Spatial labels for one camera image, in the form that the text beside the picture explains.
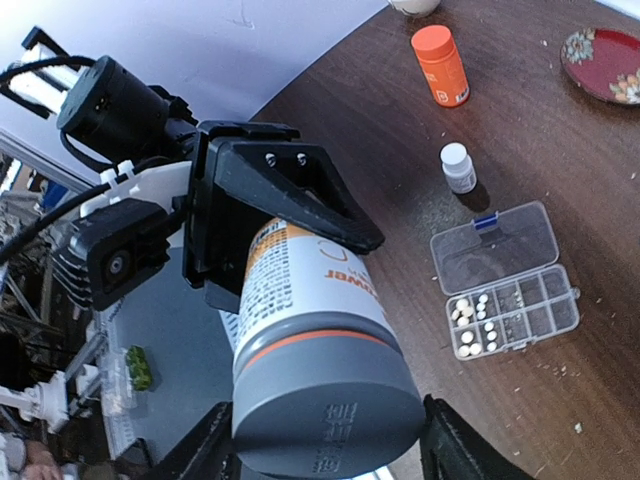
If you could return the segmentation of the small white pill bottle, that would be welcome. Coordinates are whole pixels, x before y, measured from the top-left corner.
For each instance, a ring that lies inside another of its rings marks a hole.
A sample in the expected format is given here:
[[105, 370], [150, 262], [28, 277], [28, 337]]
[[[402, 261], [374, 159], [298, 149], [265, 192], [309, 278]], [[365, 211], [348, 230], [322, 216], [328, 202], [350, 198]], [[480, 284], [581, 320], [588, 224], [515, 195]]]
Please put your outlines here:
[[441, 168], [450, 189], [458, 195], [470, 193], [477, 184], [471, 156], [459, 142], [445, 145], [440, 152]]

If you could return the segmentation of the clear plastic pill organizer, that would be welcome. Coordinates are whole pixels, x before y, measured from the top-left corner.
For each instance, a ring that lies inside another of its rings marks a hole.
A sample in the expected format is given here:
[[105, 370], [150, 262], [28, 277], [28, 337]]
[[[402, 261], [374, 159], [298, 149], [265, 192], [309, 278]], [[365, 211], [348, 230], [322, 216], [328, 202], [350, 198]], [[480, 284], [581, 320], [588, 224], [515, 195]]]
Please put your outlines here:
[[524, 349], [577, 328], [578, 292], [559, 264], [544, 204], [529, 202], [435, 234], [430, 249], [448, 300], [488, 291], [501, 327], [498, 353]]

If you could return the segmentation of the plain white ceramic bowl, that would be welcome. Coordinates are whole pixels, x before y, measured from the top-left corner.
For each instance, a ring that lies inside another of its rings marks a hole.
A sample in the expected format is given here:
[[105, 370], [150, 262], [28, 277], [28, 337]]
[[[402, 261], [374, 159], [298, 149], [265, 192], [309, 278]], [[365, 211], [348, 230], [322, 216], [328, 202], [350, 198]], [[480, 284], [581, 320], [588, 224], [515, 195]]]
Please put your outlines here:
[[408, 17], [425, 17], [431, 15], [441, 4], [441, 0], [388, 0], [396, 11]]

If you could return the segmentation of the orange pill bottle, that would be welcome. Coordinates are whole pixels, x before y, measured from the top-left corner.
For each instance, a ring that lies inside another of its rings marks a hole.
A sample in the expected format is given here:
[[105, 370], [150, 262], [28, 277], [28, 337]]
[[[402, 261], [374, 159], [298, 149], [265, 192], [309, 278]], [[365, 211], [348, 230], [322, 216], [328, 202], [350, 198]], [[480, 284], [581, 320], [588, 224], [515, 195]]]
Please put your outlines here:
[[430, 25], [418, 30], [411, 46], [436, 103], [455, 108], [470, 94], [464, 66], [451, 30]]

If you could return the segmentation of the red floral plate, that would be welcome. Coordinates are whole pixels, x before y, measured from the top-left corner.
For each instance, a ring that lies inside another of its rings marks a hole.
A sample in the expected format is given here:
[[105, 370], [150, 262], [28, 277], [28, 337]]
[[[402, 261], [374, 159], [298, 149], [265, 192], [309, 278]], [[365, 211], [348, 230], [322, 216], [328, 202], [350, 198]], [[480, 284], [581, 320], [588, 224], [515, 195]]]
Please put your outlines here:
[[568, 77], [598, 100], [639, 106], [639, 39], [588, 27], [570, 34], [560, 51]]

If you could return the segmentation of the amber bottle grey cap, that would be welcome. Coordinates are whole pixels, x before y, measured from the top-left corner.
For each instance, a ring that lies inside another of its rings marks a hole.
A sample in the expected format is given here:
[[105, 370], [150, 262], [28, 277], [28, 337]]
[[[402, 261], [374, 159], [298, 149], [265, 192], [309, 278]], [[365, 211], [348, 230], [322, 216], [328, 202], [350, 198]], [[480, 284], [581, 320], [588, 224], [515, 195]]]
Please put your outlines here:
[[232, 438], [275, 478], [352, 478], [401, 457], [421, 396], [363, 261], [281, 219], [248, 256], [233, 361]]

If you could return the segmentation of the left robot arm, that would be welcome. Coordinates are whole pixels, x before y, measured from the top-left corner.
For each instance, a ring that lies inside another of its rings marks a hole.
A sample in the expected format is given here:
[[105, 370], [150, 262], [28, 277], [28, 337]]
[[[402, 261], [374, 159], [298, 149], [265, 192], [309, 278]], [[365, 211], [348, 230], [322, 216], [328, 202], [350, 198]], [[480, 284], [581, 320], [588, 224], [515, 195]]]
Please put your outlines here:
[[101, 181], [34, 221], [1, 249], [8, 261], [72, 210], [52, 256], [69, 299], [103, 311], [159, 273], [171, 248], [208, 303], [237, 312], [250, 245], [278, 218], [356, 254], [383, 233], [324, 148], [279, 123], [198, 121], [188, 104], [110, 56], [72, 56], [42, 29], [1, 75], [1, 92], [54, 117], [63, 147]]

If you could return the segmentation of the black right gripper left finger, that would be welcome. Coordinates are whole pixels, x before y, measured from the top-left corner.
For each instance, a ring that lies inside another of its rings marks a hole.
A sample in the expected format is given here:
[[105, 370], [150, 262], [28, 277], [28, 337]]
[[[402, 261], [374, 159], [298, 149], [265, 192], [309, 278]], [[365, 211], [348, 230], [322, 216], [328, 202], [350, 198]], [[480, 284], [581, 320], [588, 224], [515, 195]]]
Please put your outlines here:
[[156, 466], [148, 480], [215, 480], [235, 478], [231, 438], [232, 403], [216, 404]]

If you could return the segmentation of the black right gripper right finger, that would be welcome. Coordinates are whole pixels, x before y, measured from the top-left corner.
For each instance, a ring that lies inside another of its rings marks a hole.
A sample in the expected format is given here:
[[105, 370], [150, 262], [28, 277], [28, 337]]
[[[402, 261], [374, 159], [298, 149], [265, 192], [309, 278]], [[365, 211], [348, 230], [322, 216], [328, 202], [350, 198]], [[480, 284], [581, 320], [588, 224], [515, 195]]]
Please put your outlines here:
[[419, 438], [424, 479], [529, 480], [532, 476], [501, 455], [445, 400], [426, 395]]

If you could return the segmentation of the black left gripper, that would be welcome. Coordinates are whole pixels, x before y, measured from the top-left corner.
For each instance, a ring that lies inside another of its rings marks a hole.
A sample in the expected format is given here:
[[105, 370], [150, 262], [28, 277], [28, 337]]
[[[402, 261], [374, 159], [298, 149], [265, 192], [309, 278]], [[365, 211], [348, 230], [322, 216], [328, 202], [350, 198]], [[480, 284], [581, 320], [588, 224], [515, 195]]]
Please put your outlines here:
[[182, 274], [214, 309], [239, 311], [249, 222], [243, 205], [339, 243], [357, 254], [379, 248], [384, 234], [358, 204], [326, 150], [287, 142], [282, 123], [207, 120], [196, 127], [186, 200]]

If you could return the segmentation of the white pills in organizer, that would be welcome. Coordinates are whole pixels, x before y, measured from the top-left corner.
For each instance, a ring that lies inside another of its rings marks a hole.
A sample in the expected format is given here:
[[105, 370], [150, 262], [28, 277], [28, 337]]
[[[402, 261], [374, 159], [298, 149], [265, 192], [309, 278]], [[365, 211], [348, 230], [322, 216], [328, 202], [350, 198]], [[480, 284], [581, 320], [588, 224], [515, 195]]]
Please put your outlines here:
[[501, 327], [498, 310], [488, 291], [459, 295], [447, 303], [454, 354], [469, 360], [496, 353], [500, 346]]

